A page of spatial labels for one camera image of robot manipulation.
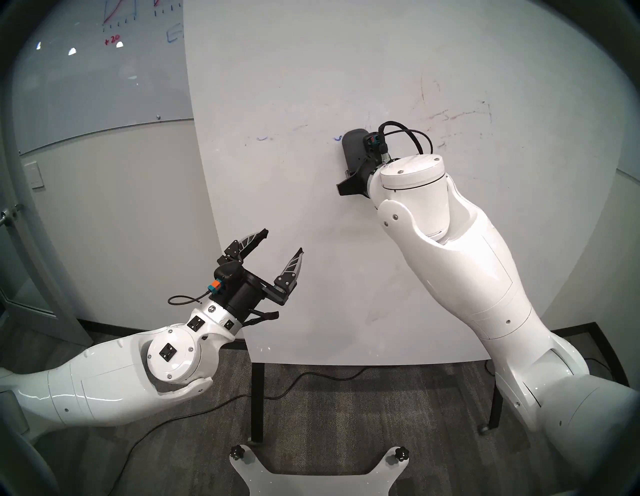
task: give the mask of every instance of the black end effector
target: black end effector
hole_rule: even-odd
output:
[[[272,286],[260,279],[255,274],[243,267],[244,258],[251,253],[260,242],[267,237],[269,231],[262,229],[260,232],[246,236],[241,241],[234,241],[225,250],[225,254],[218,259],[218,268],[214,277],[220,281],[220,289],[212,292],[210,300],[225,308],[243,326],[257,324],[265,320],[274,320],[279,316],[278,312],[259,312],[255,307],[264,298],[284,305],[291,291],[296,286],[298,274],[302,262],[302,248],[289,261],[287,267]],[[250,314],[258,316],[247,321]]]
[[[346,195],[364,195],[367,198],[369,176],[382,165],[380,140],[377,132],[366,129],[353,129],[342,138],[342,149],[347,161],[347,179],[337,185],[338,193]]]

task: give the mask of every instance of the power cord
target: power cord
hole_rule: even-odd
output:
[[[489,367],[486,366],[486,364],[488,364],[490,360],[491,359],[484,361],[484,369],[486,370],[486,373],[489,374],[491,377],[495,377],[495,374],[492,374],[491,371],[489,370]]]
[[[599,361],[598,359],[596,359],[596,358],[585,358],[585,361],[586,361],[586,360],[591,360],[592,362],[596,362],[597,364],[602,365],[602,367],[604,367],[605,369],[607,369],[607,370],[609,371],[609,374],[611,374],[611,369],[610,369],[610,368],[608,368],[605,364],[603,364],[603,363],[602,363],[601,361]]]
[[[189,303],[194,303],[194,302],[198,302],[198,303],[202,303],[200,300],[202,298],[204,298],[205,296],[207,296],[209,293],[211,292],[210,289],[207,290],[207,292],[205,294],[201,294],[199,297],[197,298],[192,298],[191,296],[185,296],[183,294],[176,294],[175,296],[172,296],[171,298],[169,298],[168,300],[166,300],[167,303],[169,303],[169,305],[189,305]],[[187,298],[186,301],[180,301],[179,303],[174,303],[171,300],[175,299],[175,298]]]
[[[417,134],[421,134],[422,136],[424,136],[425,138],[427,138],[427,141],[429,142],[429,146],[431,147],[431,151],[429,152],[430,154],[433,154],[433,143],[431,142],[431,139],[429,138],[429,136],[427,136],[426,134],[424,134],[422,131],[418,131],[416,129],[399,129],[398,131],[391,131],[391,132],[386,132],[385,136],[389,136],[389,134],[395,134],[397,132],[405,132],[407,134],[411,134],[413,132],[416,132]]]
[[[418,138],[415,137],[415,134],[413,133],[413,131],[411,131],[407,126],[405,126],[404,124],[400,124],[399,122],[396,122],[395,120],[388,120],[386,122],[383,122],[382,124],[380,124],[380,127],[378,128],[378,139],[380,141],[380,155],[384,156],[385,154],[388,154],[389,152],[389,147],[387,146],[387,142],[385,141],[385,127],[388,125],[393,125],[396,127],[399,127],[403,132],[405,132],[406,134],[409,135],[409,138],[411,138],[411,140],[413,141],[413,144],[415,145],[415,147],[418,149],[418,154],[422,155],[422,146],[420,145],[420,142],[418,141]]]
[[[171,303],[171,304],[172,305],[183,305],[183,303]],[[318,377],[322,377],[322,378],[325,378],[325,379],[331,379],[332,381],[350,381],[352,379],[355,379],[356,377],[358,377],[359,375],[361,375],[364,371],[366,371],[368,369],[392,369],[392,368],[395,368],[395,367],[399,367],[399,365],[370,365],[368,367],[363,367],[362,369],[360,369],[360,371],[356,372],[354,375],[352,375],[350,377],[333,377],[333,376],[328,376],[328,375],[325,375],[325,374],[321,374],[319,372],[303,372],[298,377],[296,377],[294,379],[294,381],[291,383],[291,385],[287,389],[285,389],[285,391],[282,394],[278,394],[277,396],[265,396],[264,399],[275,400],[275,399],[281,399],[281,398],[285,397],[293,389],[293,387],[296,385],[296,383],[300,379],[302,379],[302,377],[304,377],[304,376],[318,376]],[[229,403],[235,401],[236,399],[245,398],[245,397],[251,397],[251,395],[248,394],[248,393],[239,394],[238,396],[234,396],[233,398],[227,399],[226,401],[214,406],[213,408],[209,408],[208,410],[204,410],[202,412],[190,413],[188,415],[181,415],[180,417],[174,417],[172,419],[165,420],[164,422],[161,422],[160,424],[158,424],[155,427],[153,427],[144,436],[142,436],[135,443],[133,443],[133,446],[129,449],[129,452],[127,453],[127,457],[126,457],[126,459],[124,461],[124,464],[122,465],[122,468],[120,469],[120,473],[118,474],[118,477],[116,477],[116,480],[113,483],[113,486],[111,487],[111,490],[109,491],[108,495],[111,496],[111,494],[113,493],[113,490],[118,485],[118,482],[120,482],[120,479],[122,478],[122,474],[124,473],[124,469],[127,466],[127,463],[129,462],[129,458],[131,457],[131,453],[133,452],[134,448],[144,438],[149,436],[149,434],[151,434],[157,428],[160,428],[160,427],[162,427],[162,426],[164,426],[164,425],[166,425],[166,424],[168,424],[170,422],[173,422],[175,420],[188,419],[190,417],[197,417],[198,415],[204,415],[205,413],[215,412],[219,408],[222,408],[223,406],[228,405]]]

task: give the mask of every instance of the floor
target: floor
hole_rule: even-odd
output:
[[[14,372],[56,367],[82,349],[11,324],[0,332],[0,366]],[[359,368],[267,364],[266,394],[279,394],[307,370],[346,377]],[[249,392],[250,373],[246,351],[222,350],[214,386],[202,396],[117,428],[49,433],[36,448],[62,494],[105,496],[129,448],[149,429]],[[577,476],[544,435],[526,432],[507,408],[498,429],[476,433],[492,390],[483,362],[370,369],[346,382],[305,376],[283,399],[266,401],[265,442],[254,451],[273,472],[357,474],[403,445],[410,462],[393,496],[552,495],[575,488]],[[249,425],[245,397],[159,428],[135,448],[113,495],[248,495],[228,452],[246,443]]]

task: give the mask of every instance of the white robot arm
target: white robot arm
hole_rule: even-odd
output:
[[[218,351],[238,331],[278,312],[255,306],[264,298],[284,305],[296,286],[302,249],[270,285],[243,267],[268,231],[234,241],[218,259],[216,280],[188,323],[174,324],[92,346],[56,369],[14,374],[0,369],[0,395],[8,421],[27,439],[70,426],[113,426],[141,419],[205,392],[218,369]],[[247,320],[250,314],[258,318]],[[157,379],[185,387],[158,392]]]
[[[382,229],[427,291],[480,339],[517,417],[532,431],[543,429],[587,472],[628,420],[638,394],[589,375],[580,353],[540,321],[502,236],[458,192],[442,157],[389,161],[380,139],[385,125],[378,133],[345,134],[349,170],[339,192],[371,198]]]

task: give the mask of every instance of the cable connector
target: cable connector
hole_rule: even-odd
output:
[[[211,294],[217,294],[218,291],[222,289],[222,281],[220,279],[216,279],[214,282],[209,284],[208,289],[211,291]]]

